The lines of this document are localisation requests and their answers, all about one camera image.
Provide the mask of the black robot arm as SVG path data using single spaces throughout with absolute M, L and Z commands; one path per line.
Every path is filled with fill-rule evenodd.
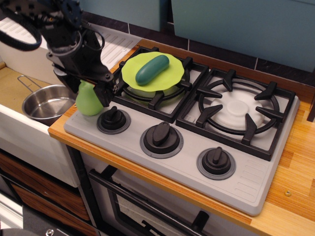
M 116 93 L 113 74 L 101 62 L 105 42 L 87 21 L 77 0 L 2 0 L 1 12 L 28 31 L 34 43 L 26 43 L 0 33 L 5 45 L 28 52 L 38 49 L 44 39 L 47 59 L 57 78 L 73 93 L 81 81 L 94 85 L 103 107 L 108 107 Z

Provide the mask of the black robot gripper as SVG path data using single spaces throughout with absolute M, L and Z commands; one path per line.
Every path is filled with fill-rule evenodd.
M 47 59 L 52 62 L 57 78 L 74 94 L 81 80 L 92 83 L 103 107 L 109 107 L 115 93 L 113 75 L 101 62 L 101 49 L 88 46 L 48 47 Z

